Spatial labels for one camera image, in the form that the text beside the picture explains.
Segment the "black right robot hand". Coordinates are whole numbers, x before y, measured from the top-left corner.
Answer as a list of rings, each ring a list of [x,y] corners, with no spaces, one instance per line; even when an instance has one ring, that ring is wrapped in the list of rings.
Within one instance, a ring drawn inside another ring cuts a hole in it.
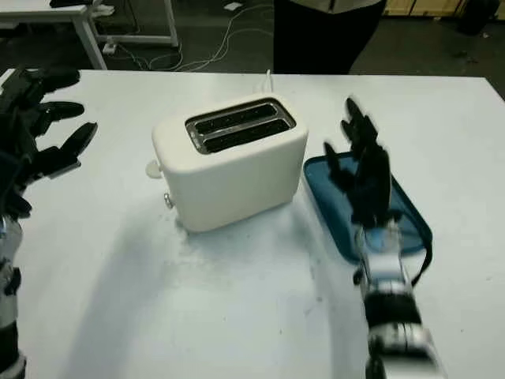
[[[357,169],[341,167],[337,152],[324,143],[329,178],[347,196],[352,208],[351,221],[365,229],[384,227],[393,217],[391,203],[391,169],[387,151],[377,142],[378,132],[370,117],[352,98],[346,99],[347,119],[341,129],[350,143]]]

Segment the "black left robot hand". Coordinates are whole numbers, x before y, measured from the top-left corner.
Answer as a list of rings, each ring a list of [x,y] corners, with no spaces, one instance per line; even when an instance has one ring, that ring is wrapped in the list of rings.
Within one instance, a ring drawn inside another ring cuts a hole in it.
[[[60,147],[40,150],[36,143],[53,123],[84,113],[81,103],[43,100],[45,95],[79,81],[76,69],[18,68],[1,84],[2,194],[80,165],[79,155],[95,136],[97,123],[83,124]]]

